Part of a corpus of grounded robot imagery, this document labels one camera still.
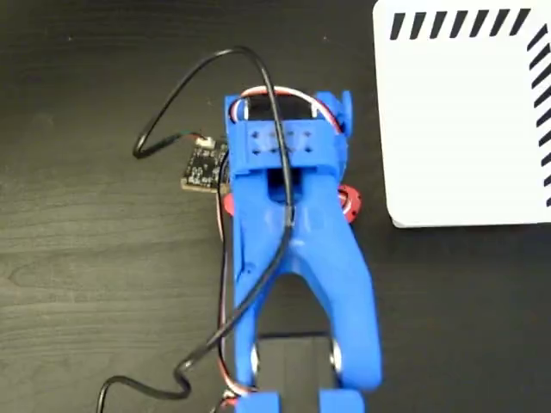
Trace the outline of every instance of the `circuit board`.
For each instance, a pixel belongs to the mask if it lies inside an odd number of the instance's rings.
[[[191,158],[183,172],[182,189],[215,194],[220,164],[226,152],[226,142],[214,141],[210,146],[195,143]]]

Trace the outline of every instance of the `cable connector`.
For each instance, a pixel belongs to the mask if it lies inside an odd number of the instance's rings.
[[[216,146],[216,141],[210,136],[205,136],[202,138],[199,137],[195,140],[195,145],[205,149],[214,149],[214,147]]]

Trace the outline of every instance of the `blue 3d-printed part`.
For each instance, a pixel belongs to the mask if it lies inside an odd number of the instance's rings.
[[[348,91],[341,101],[329,92],[319,92],[316,98],[335,114],[343,132],[336,132],[321,115],[283,122],[290,162],[298,178],[294,183],[293,237],[277,273],[296,273],[305,279],[325,309],[340,349],[337,365],[343,389],[321,391],[321,411],[337,411],[335,406],[341,405],[339,412],[360,412],[362,400],[354,390],[373,390],[380,384],[381,349],[371,277],[337,197],[348,161],[352,100]],[[236,99],[238,96],[226,97],[226,113]],[[235,123],[226,121],[235,201],[235,306],[251,290],[276,251],[284,216],[282,189],[269,183],[269,171],[281,168],[274,122],[248,121],[243,113],[238,117]],[[254,381],[251,354],[257,315],[269,287],[235,330],[237,379],[248,385]],[[240,413],[259,411],[278,412],[277,396],[253,394],[237,406]]]

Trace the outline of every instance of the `red component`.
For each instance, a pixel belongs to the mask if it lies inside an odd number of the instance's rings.
[[[355,188],[348,185],[341,185],[338,187],[338,198],[341,200],[341,206],[343,207],[343,214],[346,220],[352,223],[362,207],[362,197],[360,193]],[[224,197],[224,209],[233,216],[234,208],[232,194],[226,195]]]

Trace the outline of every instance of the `wood grain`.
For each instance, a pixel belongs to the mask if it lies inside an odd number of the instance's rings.
[[[88,413],[99,385],[170,370],[214,327],[214,200],[183,193],[190,143],[144,162],[133,137],[201,55],[247,44],[278,83],[355,97],[347,183],[375,281],[385,382],[374,412],[548,411],[549,229],[397,231],[385,208],[370,10],[262,0],[0,4],[0,411]],[[222,97],[257,82],[238,59],[190,85],[159,133],[223,133]],[[296,319],[294,314],[305,312]],[[262,330],[326,324],[284,278]],[[189,401],[114,389],[107,412],[207,411],[212,358]]]

